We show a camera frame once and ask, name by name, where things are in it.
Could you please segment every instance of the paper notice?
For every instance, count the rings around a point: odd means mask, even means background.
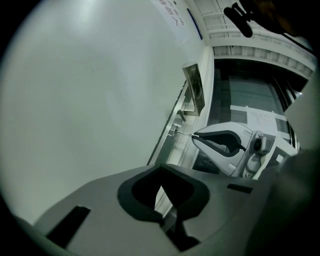
[[[261,131],[264,134],[276,136],[278,133],[275,114],[256,108],[246,108],[248,127],[253,131]]]
[[[181,16],[177,6],[171,0],[151,0],[168,23],[175,35],[176,43],[183,44],[191,37],[191,33]]]

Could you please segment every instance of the poster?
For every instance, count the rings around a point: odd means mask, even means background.
[[[191,33],[185,24],[177,6],[172,0],[151,0],[155,7],[159,10],[170,29],[175,35],[176,43],[183,44],[191,37]]]
[[[275,114],[256,108],[246,107],[247,124],[252,131],[276,136],[278,133]]]

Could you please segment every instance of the white wall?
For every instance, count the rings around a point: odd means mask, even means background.
[[[149,0],[47,0],[1,69],[1,188],[30,223],[81,185],[147,163],[204,44],[175,44]]]

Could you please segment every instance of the wall sign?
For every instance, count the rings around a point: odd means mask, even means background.
[[[168,23],[175,35],[177,44],[182,44],[191,37],[190,31],[177,6],[171,0],[151,0],[151,2]]]

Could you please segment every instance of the ceiling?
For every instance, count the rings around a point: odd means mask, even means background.
[[[206,45],[213,46],[215,59],[245,59],[273,64],[309,79],[317,59],[280,34],[250,21],[253,36],[246,38],[224,15],[224,8],[238,0],[186,0],[201,30]],[[311,48],[301,37],[294,38]]]

